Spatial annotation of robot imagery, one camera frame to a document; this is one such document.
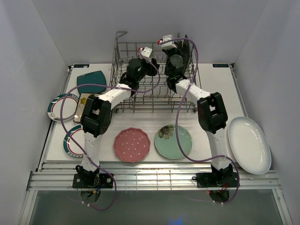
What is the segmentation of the teal square plate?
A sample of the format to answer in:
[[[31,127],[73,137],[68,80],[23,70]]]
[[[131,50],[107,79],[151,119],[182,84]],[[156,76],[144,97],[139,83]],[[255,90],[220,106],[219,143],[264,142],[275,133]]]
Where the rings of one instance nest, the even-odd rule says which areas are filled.
[[[104,87],[100,86],[84,86],[78,87],[79,94],[82,93],[101,93],[106,90],[106,78],[102,71],[95,71],[91,73],[87,73],[77,77],[76,80],[77,86],[82,84],[100,84],[104,85]]]

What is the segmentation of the mint green flower plate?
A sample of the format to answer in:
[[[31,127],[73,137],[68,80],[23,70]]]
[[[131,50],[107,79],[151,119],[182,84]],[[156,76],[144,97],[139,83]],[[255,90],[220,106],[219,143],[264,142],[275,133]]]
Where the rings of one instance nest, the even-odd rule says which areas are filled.
[[[179,140],[182,150],[188,155],[192,149],[192,137],[183,127],[178,126]],[[158,153],[170,160],[184,158],[176,138],[175,124],[161,127],[155,135],[155,147]]]

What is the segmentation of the white oval platter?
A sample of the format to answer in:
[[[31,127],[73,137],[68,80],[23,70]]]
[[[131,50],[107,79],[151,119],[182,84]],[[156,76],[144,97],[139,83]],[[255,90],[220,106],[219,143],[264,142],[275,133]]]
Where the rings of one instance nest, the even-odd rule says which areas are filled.
[[[248,117],[234,118],[228,127],[229,143],[238,164],[248,173],[262,175],[271,167],[271,151],[262,129]]]

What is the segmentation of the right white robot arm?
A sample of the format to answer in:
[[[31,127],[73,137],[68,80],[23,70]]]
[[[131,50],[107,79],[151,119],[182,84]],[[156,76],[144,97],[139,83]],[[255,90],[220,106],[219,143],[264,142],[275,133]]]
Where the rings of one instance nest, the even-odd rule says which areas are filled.
[[[198,187],[234,187],[238,183],[238,175],[233,171],[233,164],[227,156],[225,143],[225,127],[228,115],[220,93],[209,93],[194,84],[194,79],[188,79],[185,72],[191,60],[191,40],[164,36],[158,41],[162,51],[167,55],[165,75],[168,88],[183,96],[197,106],[198,121],[206,132],[212,157],[212,171],[198,173],[194,179]]]

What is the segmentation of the logo sticker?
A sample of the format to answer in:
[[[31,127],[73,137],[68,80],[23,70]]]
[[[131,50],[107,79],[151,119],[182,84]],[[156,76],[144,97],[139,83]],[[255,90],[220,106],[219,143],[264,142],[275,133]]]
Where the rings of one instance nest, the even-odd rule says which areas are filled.
[[[214,67],[214,68],[228,68],[229,67],[229,65],[228,64],[212,64],[212,66]]]
[[[73,68],[89,68],[89,64],[74,64]]]

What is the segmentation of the left logo sticker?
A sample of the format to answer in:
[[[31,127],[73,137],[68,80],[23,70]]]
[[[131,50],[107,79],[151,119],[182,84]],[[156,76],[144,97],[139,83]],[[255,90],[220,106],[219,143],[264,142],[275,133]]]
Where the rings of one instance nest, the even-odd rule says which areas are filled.
[[[89,64],[74,64],[73,68],[89,68]]]

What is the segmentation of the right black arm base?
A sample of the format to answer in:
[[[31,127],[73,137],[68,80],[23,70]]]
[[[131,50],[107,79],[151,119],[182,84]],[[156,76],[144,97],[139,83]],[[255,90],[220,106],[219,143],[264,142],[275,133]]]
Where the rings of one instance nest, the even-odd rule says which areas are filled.
[[[192,177],[192,180],[196,181],[198,188],[234,188],[239,186],[236,172],[233,172],[227,176],[219,176],[214,172],[201,172],[196,173],[195,176]]]

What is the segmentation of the round plate red teal rim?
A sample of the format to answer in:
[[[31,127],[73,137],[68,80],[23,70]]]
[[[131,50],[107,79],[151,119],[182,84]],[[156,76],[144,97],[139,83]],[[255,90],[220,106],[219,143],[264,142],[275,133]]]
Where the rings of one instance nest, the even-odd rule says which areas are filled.
[[[63,149],[66,154],[72,158],[82,158],[84,156],[83,151],[71,138],[74,138],[82,147],[84,147],[84,132],[81,125],[74,126],[69,130],[68,134],[65,135]]]

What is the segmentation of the right logo sticker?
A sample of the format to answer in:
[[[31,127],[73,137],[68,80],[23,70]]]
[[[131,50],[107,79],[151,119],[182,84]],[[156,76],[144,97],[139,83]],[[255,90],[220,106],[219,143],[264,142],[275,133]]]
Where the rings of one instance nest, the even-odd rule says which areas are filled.
[[[228,68],[229,67],[229,65],[228,64],[212,64],[212,66],[214,67],[214,68]]]

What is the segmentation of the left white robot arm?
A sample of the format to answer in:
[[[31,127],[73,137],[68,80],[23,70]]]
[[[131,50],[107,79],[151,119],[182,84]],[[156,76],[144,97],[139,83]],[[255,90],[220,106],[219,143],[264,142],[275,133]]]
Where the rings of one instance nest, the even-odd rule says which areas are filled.
[[[139,89],[139,82],[146,76],[156,76],[159,64],[156,59],[131,59],[115,89],[106,94],[88,97],[81,117],[84,132],[84,156],[75,167],[79,179],[88,187],[99,183],[99,145],[103,134],[111,123],[112,110],[123,100],[133,96]]]

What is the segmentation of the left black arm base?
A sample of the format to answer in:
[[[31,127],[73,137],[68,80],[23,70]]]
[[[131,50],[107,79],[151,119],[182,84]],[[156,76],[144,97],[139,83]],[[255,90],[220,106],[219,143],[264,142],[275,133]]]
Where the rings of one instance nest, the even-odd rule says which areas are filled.
[[[79,174],[74,175],[72,188],[82,189],[82,188],[113,188],[113,180],[106,173],[100,173],[94,176],[93,179],[87,179]]]

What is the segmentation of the pink dotted scalloped plate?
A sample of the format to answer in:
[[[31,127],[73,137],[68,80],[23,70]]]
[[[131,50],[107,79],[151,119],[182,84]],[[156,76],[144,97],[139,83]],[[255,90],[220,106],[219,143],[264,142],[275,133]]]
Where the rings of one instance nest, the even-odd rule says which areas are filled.
[[[150,151],[150,139],[143,130],[130,127],[116,135],[113,150],[122,162],[136,163],[143,160]]]

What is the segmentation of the black square floral plate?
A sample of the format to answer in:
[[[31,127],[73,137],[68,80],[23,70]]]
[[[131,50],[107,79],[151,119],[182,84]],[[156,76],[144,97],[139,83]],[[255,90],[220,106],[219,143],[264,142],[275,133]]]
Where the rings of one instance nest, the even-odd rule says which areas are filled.
[[[184,53],[183,61],[184,61],[184,72],[186,73],[189,64],[190,64],[190,59],[191,59],[191,47],[190,47],[190,42],[188,41],[188,36],[184,36],[185,40],[183,41],[182,49]]]

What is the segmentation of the cream square flower plate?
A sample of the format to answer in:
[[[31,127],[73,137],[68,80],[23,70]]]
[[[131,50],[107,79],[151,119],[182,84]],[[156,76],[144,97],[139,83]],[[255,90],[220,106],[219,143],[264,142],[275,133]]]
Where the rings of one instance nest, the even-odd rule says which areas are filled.
[[[91,95],[91,93],[81,93],[80,94],[78,104],[77,104],[77,107],[76,107],[76,111],[75,111],[75,115],[74,115],[74,118],[73,118],[73,122],[80,123],[81,116],[83,114],[87,99],[90,95]]]

